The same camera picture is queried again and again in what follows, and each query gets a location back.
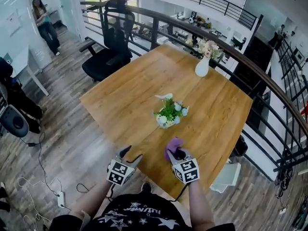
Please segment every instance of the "long hair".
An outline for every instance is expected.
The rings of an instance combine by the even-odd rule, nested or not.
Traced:
[[[39,19],[40,18],[39,10],[34,5],[34,1],[35,0],[32,0],[33,11],[34,11],[34,14],[36,15],[37,19]],[[44,11],[44,13],[46,13],[46,8],[45,8],[44,4],[42,3],[42,0],[39,0],[39,7]]]

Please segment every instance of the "wooden handrail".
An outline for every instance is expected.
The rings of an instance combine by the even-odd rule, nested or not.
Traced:
[[[106,2],[80,2],[82,5],[93,5],[98,7],[103,7]],[[303,117],[300,115],[298,110],[295,108],[291,100],[288,98],[288,96],[283,92],[283,90],[267,75],[261,68],[259,68],[254,62],[252,62],[250,59],[248,59],[246,56],[241,54],[239,51],[237,51],[235,48],[228,45],[226,42],[218,39],[216,36],[211,35],[204,30],[193,26],[191,24],[182,22],[180,20],[176,20],[168,15],[165,15],[163,13],[155,12],[152,10],[144,9],[144,8],[138,8],[134,6],[128,6],[126,5],[126,9],[128,11],[131,11],[133,13],[142,14],[148,17],[157,18],[159,21],[163,21],[167,24],[172,24],[173,26],[176,26],[182,30],[185,30],[187,32],[190,32],[192,34],[196,34],[197,36],[201,38],[207,38],[222,48],[229,56],[234,58],[239,63],[243,63],[246,65],[249,69],[251,69],[256,75],[258,75],[261,80],[263,80],[268,88],[280,99],[280,101],[289,109],[295,120],[298,122],[299,126],[303,129],[304,134],[308,136],[308,126],[303,119]]]

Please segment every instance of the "power strip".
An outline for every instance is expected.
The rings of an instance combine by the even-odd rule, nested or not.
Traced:
[[[58,206],[60,208],[64,208],[65,202],[64,202],[64,192],[58,191],[57,194],[59,195],[58,197]]]

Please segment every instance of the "green plant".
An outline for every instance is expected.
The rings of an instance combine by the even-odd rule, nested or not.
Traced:
[[[158,116],[159,125],[165,126],[168,121],[177,124],[180,122],[180,117],[187,115],[189,108],[184,107],[181,103],[173,101],[172,98],[164,98],[162,101],[164,107],[154,113]]]

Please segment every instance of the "jeans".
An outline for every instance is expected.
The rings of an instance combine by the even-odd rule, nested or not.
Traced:
[[[60,42],[57,37],[57,32],[53,28],[50,22],[45,22],[44,24],[38,26],[39,34],[43,39],[45,39],[49,49],[56,54],[58,52],[58,47]]]

